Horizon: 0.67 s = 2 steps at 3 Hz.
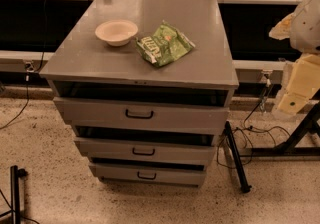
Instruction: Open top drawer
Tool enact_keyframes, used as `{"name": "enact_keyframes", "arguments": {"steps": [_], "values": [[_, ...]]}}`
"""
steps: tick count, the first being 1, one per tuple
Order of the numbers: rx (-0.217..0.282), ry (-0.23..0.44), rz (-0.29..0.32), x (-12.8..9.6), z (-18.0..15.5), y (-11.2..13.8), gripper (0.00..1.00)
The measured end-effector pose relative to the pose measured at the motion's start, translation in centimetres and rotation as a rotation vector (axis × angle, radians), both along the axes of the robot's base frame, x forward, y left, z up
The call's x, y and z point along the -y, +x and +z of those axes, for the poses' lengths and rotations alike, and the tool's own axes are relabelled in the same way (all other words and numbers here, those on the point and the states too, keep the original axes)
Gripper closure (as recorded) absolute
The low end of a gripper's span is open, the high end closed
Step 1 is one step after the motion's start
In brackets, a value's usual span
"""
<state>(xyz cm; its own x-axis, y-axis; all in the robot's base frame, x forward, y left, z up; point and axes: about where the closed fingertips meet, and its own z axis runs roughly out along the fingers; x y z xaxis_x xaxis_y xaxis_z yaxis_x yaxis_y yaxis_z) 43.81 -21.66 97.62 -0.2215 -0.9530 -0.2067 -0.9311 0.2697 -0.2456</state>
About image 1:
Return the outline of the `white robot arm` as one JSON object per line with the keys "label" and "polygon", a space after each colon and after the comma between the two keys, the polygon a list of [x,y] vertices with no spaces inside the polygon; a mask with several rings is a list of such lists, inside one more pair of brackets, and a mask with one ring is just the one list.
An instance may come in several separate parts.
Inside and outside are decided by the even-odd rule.
{"label": "white robot arm", "polygon": [[274,114],[296,115],[320,89],[320,0],[302,0],[293,13],[273,27],[273,39],[289,39],[301,56],[285,68],[282,88],[276,96]]}

